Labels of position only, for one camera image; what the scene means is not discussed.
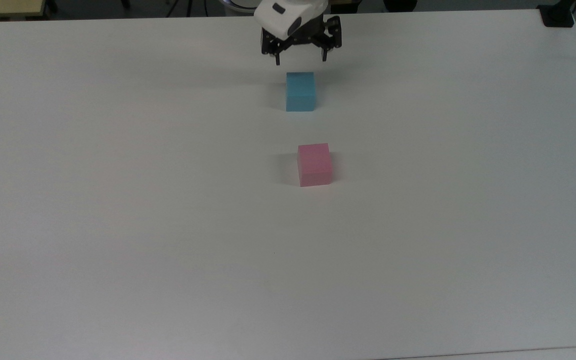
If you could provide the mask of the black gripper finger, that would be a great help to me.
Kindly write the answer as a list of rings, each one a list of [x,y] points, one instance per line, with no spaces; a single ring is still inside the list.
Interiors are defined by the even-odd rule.
[[[324,19],[323,15],[320,15],[315,24],[317,28],[314,33],[314,45],[320,48],[321,59],[326,62],[329,52],[343,45],[341,18],[336,15]]]
[[[289,47],[289,41],[277,38],[270,34],[265,28],[262,28],[261,34],[261,52],[274,58],[277,66],[281,65],[281,53]]]

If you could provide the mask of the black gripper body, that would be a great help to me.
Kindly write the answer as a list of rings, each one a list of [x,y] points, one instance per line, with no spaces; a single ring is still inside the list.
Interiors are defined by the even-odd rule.
[[[323,17],[316,17],[308,22],[298,17],[288,27],[287,37],[282,41],[282,51],[301,44],[313,44],[322,50],[327,50],[325,29]]]

